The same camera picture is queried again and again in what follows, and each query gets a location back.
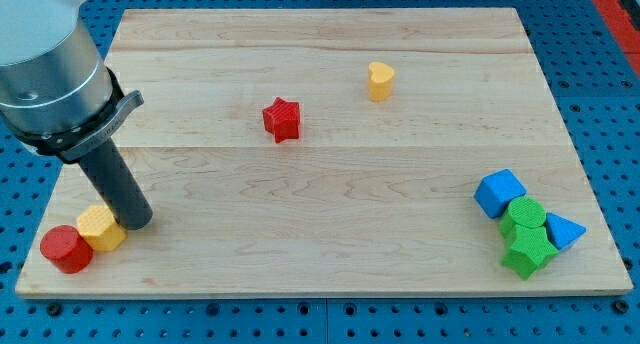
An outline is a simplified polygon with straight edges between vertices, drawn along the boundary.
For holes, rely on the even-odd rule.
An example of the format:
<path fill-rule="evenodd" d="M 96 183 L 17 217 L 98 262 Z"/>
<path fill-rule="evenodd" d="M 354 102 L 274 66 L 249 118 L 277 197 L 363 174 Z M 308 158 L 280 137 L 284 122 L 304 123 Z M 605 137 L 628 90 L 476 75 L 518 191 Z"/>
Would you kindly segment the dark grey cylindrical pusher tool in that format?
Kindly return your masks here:
<path fill-rule="evenodd" d="M 111 139 L 83 156 L 79 166 L 118 224 L 139 230 L 150 223 L 152 208 Z"/>

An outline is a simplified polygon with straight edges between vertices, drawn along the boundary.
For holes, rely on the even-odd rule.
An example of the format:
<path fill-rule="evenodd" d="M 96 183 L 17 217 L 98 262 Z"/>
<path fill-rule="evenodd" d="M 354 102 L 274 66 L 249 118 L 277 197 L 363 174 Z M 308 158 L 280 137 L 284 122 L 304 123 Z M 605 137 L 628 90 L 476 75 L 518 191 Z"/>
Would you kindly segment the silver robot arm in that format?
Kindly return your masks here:
<path fill-rule="evenodd" d="M 117 223 L 153 212 L 113 134 L 144 102 L 124 93 L 80 17 L 88 0 L 1 0 L 1 118 L 39 155 L 78 164 Z"/>

